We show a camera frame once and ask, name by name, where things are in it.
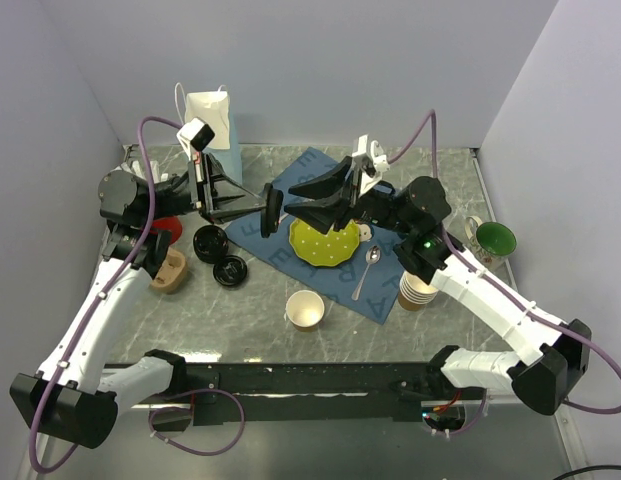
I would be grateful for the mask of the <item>blue white paper bag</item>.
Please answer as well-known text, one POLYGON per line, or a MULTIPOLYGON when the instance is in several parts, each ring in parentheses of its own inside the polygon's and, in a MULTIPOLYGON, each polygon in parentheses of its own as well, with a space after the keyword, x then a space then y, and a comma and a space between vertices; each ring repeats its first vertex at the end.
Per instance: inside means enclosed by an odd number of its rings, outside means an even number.
POLYGON ((221 163, 230 179, 242 184, 243 164, 227 86, 187 93, 183 85, 177 82, 174 86, 174 103, 183 124, 199 118, 211 127, 215 136, 205 152, 211 153, 221 163))

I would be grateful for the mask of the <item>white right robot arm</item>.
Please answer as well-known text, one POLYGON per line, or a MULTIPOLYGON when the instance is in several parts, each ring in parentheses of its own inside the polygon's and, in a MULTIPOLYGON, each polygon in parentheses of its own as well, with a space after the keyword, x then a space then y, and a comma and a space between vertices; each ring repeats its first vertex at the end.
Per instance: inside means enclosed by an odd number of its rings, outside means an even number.
POLYGON ((450 398, 465 388, 503 391, 539 414, 554 414, 587 370, 589 327, 537 308, 445 233, 451 207, 439 179, 419 176, 396 191, 380 176, 369 158, 345 157, 291 186, 289 194, 300 200, 284 210, 321 233, 351 220, 397 233, 393 251, 404 270, 459 302, 509 345, 505 352, 441 349, 427 375, 434 396, 450 398))

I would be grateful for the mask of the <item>floral cream mug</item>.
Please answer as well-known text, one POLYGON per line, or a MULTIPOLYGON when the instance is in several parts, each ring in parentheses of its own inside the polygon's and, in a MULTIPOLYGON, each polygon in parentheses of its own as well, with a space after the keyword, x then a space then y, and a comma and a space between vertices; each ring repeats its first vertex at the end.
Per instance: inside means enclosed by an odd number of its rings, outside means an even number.
POLYGON ((464 228, 468 248, 491 271, 498 269, 516 250, 516 236, 499 222, 484 222, 477 216, 469 216, 465 219, 464 228))

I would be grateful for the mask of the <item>brown paper cup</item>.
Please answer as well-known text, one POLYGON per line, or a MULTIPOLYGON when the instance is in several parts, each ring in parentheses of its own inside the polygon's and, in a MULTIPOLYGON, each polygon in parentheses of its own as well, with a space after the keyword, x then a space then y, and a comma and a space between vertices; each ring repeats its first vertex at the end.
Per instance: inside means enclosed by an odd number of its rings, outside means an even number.
POLYGON ((316 330, 325 313, 325 305, 319 294, 300 290, 292 294, 285 305, 284 319, 302 332, 316 330))

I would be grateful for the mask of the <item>blue letter print cloth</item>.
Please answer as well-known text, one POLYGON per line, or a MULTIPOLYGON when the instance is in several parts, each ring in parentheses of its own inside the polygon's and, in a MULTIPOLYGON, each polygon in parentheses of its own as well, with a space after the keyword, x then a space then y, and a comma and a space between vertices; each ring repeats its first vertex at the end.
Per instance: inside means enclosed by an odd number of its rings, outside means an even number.
POLYGON ((276 270, 382 325, 399 294, 404 268, 393 247, 400 237, 355 222, 326 235, 288 216, 276 233, 260 235, 258 213, 233 221, 229 240, 276 270))

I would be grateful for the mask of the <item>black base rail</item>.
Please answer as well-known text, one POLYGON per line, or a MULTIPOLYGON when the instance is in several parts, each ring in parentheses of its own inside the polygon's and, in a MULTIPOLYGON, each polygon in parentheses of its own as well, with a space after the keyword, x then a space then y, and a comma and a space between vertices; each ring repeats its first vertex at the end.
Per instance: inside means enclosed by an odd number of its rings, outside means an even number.
POLYGON ((207 387, 234 395, 250 422, 419 422, 425 403, 442 403, 457 393, 424 362, 189 363, 181 390, 207 387))

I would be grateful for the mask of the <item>silver spoon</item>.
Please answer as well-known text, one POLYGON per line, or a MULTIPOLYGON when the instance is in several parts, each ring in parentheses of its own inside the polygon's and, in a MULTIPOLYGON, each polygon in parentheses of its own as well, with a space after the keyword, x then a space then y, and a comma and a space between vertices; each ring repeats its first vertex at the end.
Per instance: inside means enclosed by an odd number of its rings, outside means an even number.
POLYGON ((351 295, 351 299, 353 301, 358 301, 361 295, 361 291, 363 289, 363 285, 365 283, 367 274, 369 272, 369 269, 372 265, 376 264, 380 258, 381 258, 381 249, 378 245, 373 245, 371 246, 365 255, 365 261, 366 261, 366 266, 365 269, 361 275, 361 278, 355 288, 355 290, 353 291, 352 295, 351 295))

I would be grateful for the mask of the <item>black cup lid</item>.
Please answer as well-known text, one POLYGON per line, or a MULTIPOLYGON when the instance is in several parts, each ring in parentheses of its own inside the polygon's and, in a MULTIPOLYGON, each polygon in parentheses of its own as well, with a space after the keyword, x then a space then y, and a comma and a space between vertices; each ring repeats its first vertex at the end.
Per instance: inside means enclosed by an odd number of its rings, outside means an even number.
POLYGON ((284 200, 282 191, 271 183, 264 186, 265 206, 261 210, 260 233, 262 238, 269 238, 276 233, 280 224, 280 211, 284 200))

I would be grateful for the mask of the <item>red straw holder cup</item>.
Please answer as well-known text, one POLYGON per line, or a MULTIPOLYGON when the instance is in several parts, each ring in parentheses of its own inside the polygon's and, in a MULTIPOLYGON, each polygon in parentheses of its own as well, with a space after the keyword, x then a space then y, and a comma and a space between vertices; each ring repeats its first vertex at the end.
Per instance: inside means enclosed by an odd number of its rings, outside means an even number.
POLYGON ((164 217, 153 221, 151 233, 160 246, 172 245, 181 237, 183 226, 177 216, 164 217))

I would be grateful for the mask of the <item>stack of brown paper cups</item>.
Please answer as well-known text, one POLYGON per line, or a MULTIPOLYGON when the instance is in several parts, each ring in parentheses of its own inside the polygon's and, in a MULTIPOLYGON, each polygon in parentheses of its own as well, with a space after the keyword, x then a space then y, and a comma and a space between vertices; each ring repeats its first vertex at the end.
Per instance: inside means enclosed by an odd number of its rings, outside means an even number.
POLYGON ((430 303, 439 293, 418 276, 405 271, 399 282, 399 305, 406 311, 417 311, 430 303))

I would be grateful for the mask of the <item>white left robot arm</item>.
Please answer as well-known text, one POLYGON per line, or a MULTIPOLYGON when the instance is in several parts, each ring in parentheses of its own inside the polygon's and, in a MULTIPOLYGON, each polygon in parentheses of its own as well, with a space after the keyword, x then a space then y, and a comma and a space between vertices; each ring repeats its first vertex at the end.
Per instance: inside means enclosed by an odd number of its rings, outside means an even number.
POLYGON ((100 214, 109 234, 94 282, 55 350, 35 374, 17 375, 10 387, 33 435, 94 449, 135 404, 155 394, 175 402, 187 393, 185 359, 161 350, 148 352, 111 380, 102 376, 119 330, 168 253, 170 232, 149 231, 147 221, 197 211, 221 224, 265 212, 272 191, 270 185, 260 194, 247 190, 210 154, 189 161, 182 176, 155 186, 122 168, 102 178, 100 214))

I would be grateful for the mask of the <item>brown pulp cup carrier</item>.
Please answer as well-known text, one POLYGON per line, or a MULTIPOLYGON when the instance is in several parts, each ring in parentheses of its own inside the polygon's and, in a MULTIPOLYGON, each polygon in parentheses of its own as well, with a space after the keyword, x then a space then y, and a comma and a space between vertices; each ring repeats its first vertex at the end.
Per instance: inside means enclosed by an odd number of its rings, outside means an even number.
POLYGON ((150 288, 159 293, 172 294, 179 289, 187 272, 188 264, 185 255, 170 247, 150 288))

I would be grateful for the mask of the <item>stack of black lids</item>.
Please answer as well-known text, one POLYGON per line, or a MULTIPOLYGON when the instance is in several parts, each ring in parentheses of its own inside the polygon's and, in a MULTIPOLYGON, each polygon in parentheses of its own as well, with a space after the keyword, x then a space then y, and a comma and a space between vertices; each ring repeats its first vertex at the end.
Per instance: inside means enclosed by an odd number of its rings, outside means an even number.
POLYGON ((229 240, 225 231, 220 227, 206 225, 194 233, 193 250, 202 262, 215 264, 227 255, 229 240))

